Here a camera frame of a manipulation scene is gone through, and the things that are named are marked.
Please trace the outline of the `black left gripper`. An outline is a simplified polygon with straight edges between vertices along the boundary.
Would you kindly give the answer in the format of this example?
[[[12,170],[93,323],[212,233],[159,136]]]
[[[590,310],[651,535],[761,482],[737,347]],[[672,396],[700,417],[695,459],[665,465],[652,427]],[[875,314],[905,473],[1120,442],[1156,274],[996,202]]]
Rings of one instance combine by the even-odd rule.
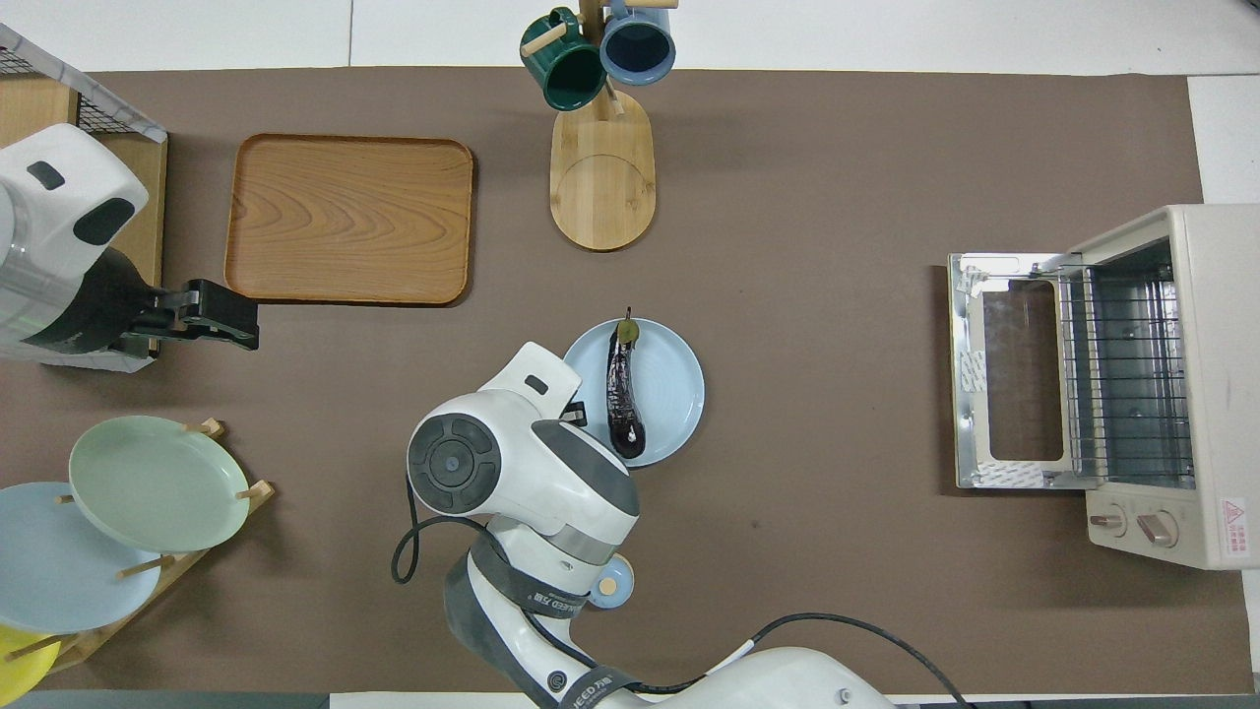
[[[258,303],[212,280],[189,280],[181,288],[152,288],[122,337],[231,343],[253,353],[260,348]]]

